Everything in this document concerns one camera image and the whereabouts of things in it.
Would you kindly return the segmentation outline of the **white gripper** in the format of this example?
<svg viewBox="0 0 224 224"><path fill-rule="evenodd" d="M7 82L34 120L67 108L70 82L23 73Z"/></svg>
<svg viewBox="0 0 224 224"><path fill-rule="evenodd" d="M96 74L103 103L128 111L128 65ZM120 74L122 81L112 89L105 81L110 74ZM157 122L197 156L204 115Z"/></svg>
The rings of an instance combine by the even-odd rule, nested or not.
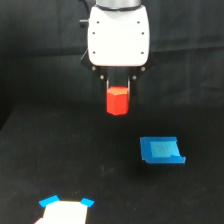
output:
<svg viewBox="0 0 224 224"><path fill-rule="evenodd" d="M87 29L87 50L81 58L83 66L91 69L101 80L103 97L110 87L108 68L129 68L129 100L137 91L137 77L153 66L150 57L150 24L147 9L104 7L96 4L88 19L79 21Z"/></svg>

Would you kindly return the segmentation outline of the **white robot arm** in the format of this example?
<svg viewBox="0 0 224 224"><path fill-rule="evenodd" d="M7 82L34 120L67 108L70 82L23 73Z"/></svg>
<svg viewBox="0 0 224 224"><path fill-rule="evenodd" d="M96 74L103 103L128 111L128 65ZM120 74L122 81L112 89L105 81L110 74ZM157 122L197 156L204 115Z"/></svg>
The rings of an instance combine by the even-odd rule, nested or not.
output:
<svg viewBox="0 0 224 224"><path fill-rule="evenodd" d="M109 89L109 68L127 68L128 97L136 92L141 73L149 67L150 23L141 0L95 0L88 18L79 25L87 29L87 49L81 64L92 70Z"/></svg>

